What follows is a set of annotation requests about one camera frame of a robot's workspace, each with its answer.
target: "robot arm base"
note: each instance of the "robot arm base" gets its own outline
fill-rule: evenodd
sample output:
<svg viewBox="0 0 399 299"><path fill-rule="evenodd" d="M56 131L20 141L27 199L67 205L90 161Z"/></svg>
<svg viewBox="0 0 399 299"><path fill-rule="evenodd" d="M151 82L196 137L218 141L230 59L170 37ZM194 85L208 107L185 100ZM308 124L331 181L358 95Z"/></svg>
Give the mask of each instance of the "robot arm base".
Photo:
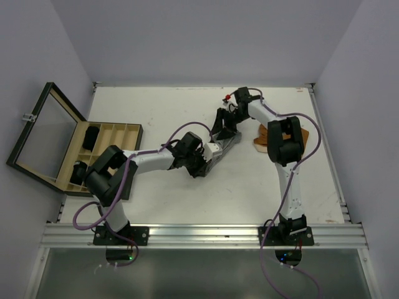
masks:
<svg viewBox="0 0 399 299"><path fill-rule="evenodd" d="M259 244L261 244L267 226L258 227ZM270 228L264 246L313 246L312 229L306 224L306 216L286 220L280 215L280 223Z"/></svg>

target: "wooden box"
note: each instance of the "wooden box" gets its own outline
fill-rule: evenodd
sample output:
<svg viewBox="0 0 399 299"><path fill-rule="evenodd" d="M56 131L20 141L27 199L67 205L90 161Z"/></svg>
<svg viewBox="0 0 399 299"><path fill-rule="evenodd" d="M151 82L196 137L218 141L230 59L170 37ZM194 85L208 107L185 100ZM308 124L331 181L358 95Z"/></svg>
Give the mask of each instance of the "wooden box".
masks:
<svg viewBox="0 0 399 299"><path fill-rule="evenodd" d="M53 82L45 85L7 164L35 180L71 196L92 196L87 188L69 182L76 161L89 167L110 145L122 150L139 150L143 128L130 123L87 121ZM92 151L82 147L86 129L99 128ZM122 199L128 199L127 181Z"/></svg>

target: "mounting plate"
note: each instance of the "mounting plate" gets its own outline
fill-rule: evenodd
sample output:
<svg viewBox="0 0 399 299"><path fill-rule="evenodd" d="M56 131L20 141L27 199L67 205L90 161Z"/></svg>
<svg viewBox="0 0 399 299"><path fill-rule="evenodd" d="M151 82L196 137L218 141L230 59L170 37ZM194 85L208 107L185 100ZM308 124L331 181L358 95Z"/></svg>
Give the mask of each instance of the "mounting plate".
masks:
<svg viewBox="0 0 399 299"><path fill-rule="evenodd" d="M131 226L133 240L138 246L147 246L150 228L148 226ZM95 228L93 245L118 246L128 245L125 241L114 237L103 225Z"/></svg>
<svg viewBox="0 0 399 299"><path fill-rule="evenodd" d="M262 243L264 233L267 227L260 226L257 228L257 237L259 238L259 244ZM292 235L286 239L281 237L278 226L272 226L269 233L267 234L264 246L296 246L302 240L302 246L313 246L314 239L312 229L308 226L306 232L303 234Z"/></svg>

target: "metal extrusion frame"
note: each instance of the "metal extrusion frame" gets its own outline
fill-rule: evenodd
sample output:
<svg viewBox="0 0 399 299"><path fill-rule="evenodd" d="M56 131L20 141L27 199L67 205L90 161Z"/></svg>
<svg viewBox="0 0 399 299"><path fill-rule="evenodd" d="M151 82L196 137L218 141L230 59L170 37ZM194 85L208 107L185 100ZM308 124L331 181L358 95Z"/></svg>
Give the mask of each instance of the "metal extrusion frame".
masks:
<svg viewBox="0 0 399 299"><path fill-rule="evenodd" d="M258 249L256 224L132 224L150 228L148 246L143 249ZM306 249L366 249L367 241L360 224L311 225L315 245ZM47 224L43 233L43 248L103 249L94 246L93 232L76 230L72 224ZM124 248L108 246L107 248ZM290 249L291 247L265 247Z"/></svg>

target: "white wall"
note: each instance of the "white wall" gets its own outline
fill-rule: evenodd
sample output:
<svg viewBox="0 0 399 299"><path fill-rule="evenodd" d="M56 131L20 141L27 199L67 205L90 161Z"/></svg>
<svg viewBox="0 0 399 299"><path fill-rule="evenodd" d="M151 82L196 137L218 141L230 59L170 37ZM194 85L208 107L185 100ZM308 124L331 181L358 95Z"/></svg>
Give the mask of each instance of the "white wall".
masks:
<svg viewBox="0 0 399 299"><path fill-rule="evenodd" d="M384 298L399 292L399 2L364 0L316 85L349 212Z"/></svg>
<svg viewBox="0 0 399 299"><path fill-rule="evenodd" d="M52 0L91 79L315 82L361 0Z"/></svg>
<svg viewBox="0 0 399 299"><path fill-rule="evenodd" d="M88 115L92 84L48 0L3 1L0 9L0 298L22 298L46 220L60 194L6 166L47 81Z"/></svg>

